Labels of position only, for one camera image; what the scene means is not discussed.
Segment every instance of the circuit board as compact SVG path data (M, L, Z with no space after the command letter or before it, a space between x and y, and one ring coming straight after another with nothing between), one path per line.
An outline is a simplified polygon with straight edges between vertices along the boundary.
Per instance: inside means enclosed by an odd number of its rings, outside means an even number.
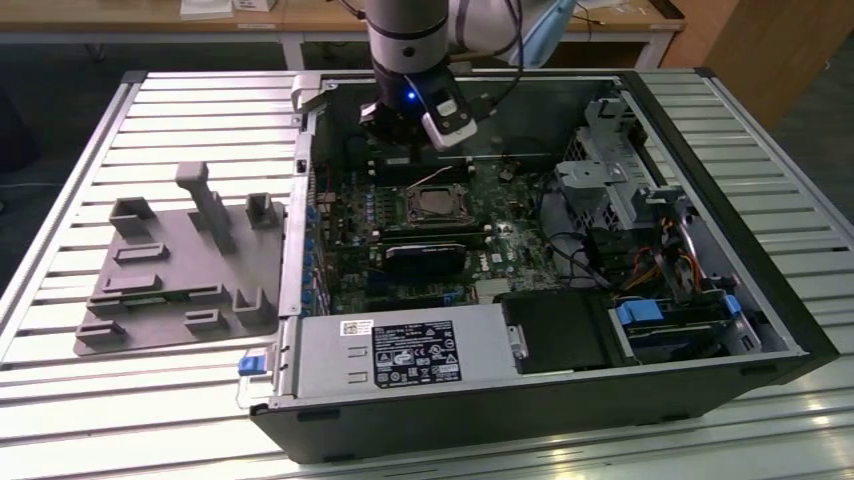
M325 197L333 313L491 303L478 288L488 280L504 280L498 285L506 287L492 293L558 286L532 215L542 174L515 175L502 159L470 160L464 167L464 178L448 175L456 182L443 183L439 172L415 187L377 186L367 172L351 172L336 194ZM459 243L466 244L464 265L452 275L412 281L387 278L381 258L388 249Z

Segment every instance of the floor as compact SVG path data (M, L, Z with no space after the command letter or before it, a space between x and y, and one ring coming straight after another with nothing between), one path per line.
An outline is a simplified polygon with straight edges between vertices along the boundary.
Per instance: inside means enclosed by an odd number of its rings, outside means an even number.
M271 44L111 45L93 63L79 45L0 46L0 88L20 111L40 160L0 174L0 289L15 273L56 194L128 70L276 70ZM365 68L363 46L307 46L309 68ZM854 37L842 46L772 132L818 186L854 220Z

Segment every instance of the cpu socket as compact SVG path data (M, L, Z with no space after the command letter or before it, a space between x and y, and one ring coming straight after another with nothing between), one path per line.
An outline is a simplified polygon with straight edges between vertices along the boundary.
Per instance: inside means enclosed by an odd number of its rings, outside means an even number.
M466 207L467 190L462 185L426 186L407 189L407 220L414 227L471 225L474 217Z

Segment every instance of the power supply label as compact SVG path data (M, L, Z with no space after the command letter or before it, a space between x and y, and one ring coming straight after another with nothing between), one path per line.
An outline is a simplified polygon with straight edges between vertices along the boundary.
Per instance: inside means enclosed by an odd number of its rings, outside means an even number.
M379 388L463 379L450 320L373 327L372 341L373 383Z

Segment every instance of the metal slatted table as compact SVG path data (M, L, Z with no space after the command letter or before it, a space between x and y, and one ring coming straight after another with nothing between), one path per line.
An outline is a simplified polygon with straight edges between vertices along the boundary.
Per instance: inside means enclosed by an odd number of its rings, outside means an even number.
M843 356L666 425L296 465L247 419L235 364L265 338L77 358L119 196L191 205L177 162L209 164L225 203L287 203L293 73L151 73L121 84L0 300L0 478L791 478L854 465L851 226L715 79L643 78ZM672 170L651 147L668 181Z

